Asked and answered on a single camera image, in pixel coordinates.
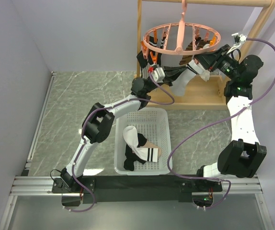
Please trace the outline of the pink round clip hanger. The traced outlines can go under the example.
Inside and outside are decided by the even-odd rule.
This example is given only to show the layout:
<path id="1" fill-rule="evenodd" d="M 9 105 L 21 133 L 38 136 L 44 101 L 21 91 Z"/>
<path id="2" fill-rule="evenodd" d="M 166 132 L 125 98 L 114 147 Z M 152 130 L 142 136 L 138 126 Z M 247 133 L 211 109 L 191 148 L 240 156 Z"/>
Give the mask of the pink round clip hanger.
<path id="1" fill-rule="evenodd" d="M 197 24 L 197 23 L 187 23 L 185 22 L 185 14 L 187 11 L 187 1 L 181 1 L 182 5 L 182 13 L 179 22 L 177 23 L 167 23 L 163 25 L 159 25 L 149 29 L 143 38 L 141 39 L 141 52 L 143 58 L 151 59 L 153 63 L 157 63 L 158 55 L 166 54 L 166 55 L 184 55 L 184 56 L 193 56 L 195 54 L 200 54 L 203 50 L 197 47 L 197 38 L 199 37 L 199 32 L 204 31 L 205 36 L 202 38 L 205 42 L 209 42 L 209 46 L 205 49 L 205 51 L 213 51 L 219 45 L 221 41 L 221 35 L 215 29 L 208 27 L 206 25 Z M 167 48 L 169 34 L 173 27 L 177 28 L 177 37 L 176 37 L 176 45 L 175 48 L 170 50 Z M 192 48 L 190 50 L 186 50 L 183 47 L 183 42 L 185 39 L 185 30 L 186 28 L 191 28 L 192 32 Z M 162 31 L 162 38 L 164 39 L 163 46 L 154 46 L 150 43 L 150 38 L 153 37 L 154 42 L 160 43 L 160 39 L 158 39 L 158 31 Z"/>

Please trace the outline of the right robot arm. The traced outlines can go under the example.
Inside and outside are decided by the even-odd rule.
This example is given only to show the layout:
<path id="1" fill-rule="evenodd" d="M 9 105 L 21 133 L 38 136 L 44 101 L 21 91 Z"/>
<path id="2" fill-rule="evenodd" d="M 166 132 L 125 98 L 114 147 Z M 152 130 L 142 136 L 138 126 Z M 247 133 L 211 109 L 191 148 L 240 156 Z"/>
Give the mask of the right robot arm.
<path id="1" fill-rule="evenodd" d="M 231 118 L 231 142 L 220 153 L 216 163 L 204 165 L 197 171 L 195 187 L 205 191 L 211 186 L 210 177 L 232 175 L 252 178 L 263 162 L 267 149 L 259 143 L 255 133 L 252 108 L 252 82 L 263 66 L 256 55 L 248 55 L 242 62 L 229 55 L 229 45 L 217 51 L 196 55 L 196 60 L 208 70 L 220 70 L 230 78 L 224 96 Z"/>

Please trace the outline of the white sock with black stripes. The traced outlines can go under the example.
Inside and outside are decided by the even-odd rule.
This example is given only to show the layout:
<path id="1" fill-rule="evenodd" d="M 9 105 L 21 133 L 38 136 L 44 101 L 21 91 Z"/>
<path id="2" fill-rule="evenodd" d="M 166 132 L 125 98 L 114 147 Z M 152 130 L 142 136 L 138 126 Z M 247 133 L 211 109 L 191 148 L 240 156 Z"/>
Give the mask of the white sock with black stripes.
<path id="1" fill-rule="evenodd" d="M 204 81 L 209 80 L 210 72 L 204 69 L 196 60 L 191 60 L 185 67 L 186 70 L 180 74 L 177 80 L 173 82 L 173 86 L 171 86 L 171 91 L 175 96 L 184 96 L 187 84 L 197 75 Z"/>

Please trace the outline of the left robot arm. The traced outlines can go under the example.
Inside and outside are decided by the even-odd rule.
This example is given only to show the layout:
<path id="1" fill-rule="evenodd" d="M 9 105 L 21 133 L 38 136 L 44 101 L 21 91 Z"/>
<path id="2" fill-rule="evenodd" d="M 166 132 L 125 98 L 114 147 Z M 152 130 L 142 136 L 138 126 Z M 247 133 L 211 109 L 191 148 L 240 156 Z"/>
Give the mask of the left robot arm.
<path id="1" fill-rule="evenodd" d="M 145 108 L 148 103 L 159 105 L 175 103 L 174 97 L 162 88 L 162 85 L 166 84 L 171 87 L 172 82 L 177 80 L 185 70 L 187 70 L 186 66 L 152 66 L 146 79 L 136 77 L 132 80 L 131 93 L 126 98 L 108 105 L 94 104 L 82 123 L 81 140 L 77 151 L 70 163 L 60 173 L 63 187 L 70 193 L 83 187 L 79 178 L 83 175 L 84 167 L 98 144 L 107 139 L 116 119 Z M 168 103 L 152 101 L 148 93 L 156 88 L 165 92 L 172 101 Z"/>

